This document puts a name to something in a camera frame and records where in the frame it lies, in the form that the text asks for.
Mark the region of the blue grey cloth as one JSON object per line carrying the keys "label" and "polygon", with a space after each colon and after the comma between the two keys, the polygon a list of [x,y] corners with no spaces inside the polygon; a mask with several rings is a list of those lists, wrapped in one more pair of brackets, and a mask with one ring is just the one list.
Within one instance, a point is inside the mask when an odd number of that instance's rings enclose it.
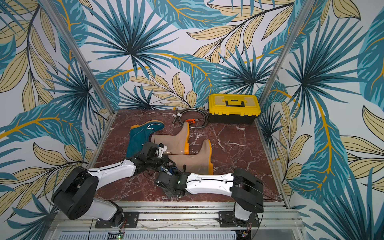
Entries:
{"label": "blue grey cloth", "polygon": [[175,176],[179,176],[181,171],[178,170],[178,168],[176,168],[176,167],[172,167],[169,169],[169,173],[171,173],[172,175],[175,175]]}

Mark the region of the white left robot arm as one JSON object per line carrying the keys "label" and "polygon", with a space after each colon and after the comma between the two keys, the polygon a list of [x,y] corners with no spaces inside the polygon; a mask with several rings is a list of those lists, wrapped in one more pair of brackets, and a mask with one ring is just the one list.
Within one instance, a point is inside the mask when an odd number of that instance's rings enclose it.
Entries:
{"label": "white left robot arm", "polygon": [[161,172],[175,167],[166,150],[163,144],[147,142],[140,152],[116,164],[89,170],[76,167],[54,192],[52,202],[70,220],[88,216],[117,228],[125,221],[122,208],[112,201],[95,198],[97,190],[147,169]]}

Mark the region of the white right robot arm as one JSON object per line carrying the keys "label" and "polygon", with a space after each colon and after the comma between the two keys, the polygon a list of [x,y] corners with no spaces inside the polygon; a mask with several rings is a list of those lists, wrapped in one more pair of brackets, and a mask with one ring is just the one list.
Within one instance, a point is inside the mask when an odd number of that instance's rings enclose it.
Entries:
{"label": "white right robot arm", "polygon": [[171,175],[160,172],[155,184],[170,198],[182,198],[186,194],[216,194],[231,197],[236,202],[234,218],[243,222],[249,221],[251,214],[264,212],[262,180],[240,168],[224,175],[200,175],[190,172]]}

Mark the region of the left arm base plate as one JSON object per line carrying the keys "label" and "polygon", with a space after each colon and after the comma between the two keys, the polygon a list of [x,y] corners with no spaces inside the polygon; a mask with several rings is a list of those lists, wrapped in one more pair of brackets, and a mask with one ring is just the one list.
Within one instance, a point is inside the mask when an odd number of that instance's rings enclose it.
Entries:
{"label": "left arm base plate", "polygon": [[97,229],[134,229],[137,227],[139,212],[116,213],[110,220],[97,219],[95,228]]}

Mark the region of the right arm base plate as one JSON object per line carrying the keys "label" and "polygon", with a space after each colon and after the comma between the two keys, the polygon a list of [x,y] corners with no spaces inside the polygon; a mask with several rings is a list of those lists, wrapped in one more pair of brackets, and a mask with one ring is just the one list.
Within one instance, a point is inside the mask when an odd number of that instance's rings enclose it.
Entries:
{"label": "right arm base plate", "polygon": [[247,221],[235,218],[235,213],[231,211],[220,211],[216,221],[220,224],[221,228],[253,228],[260,226],[258,214],[251,213]]}

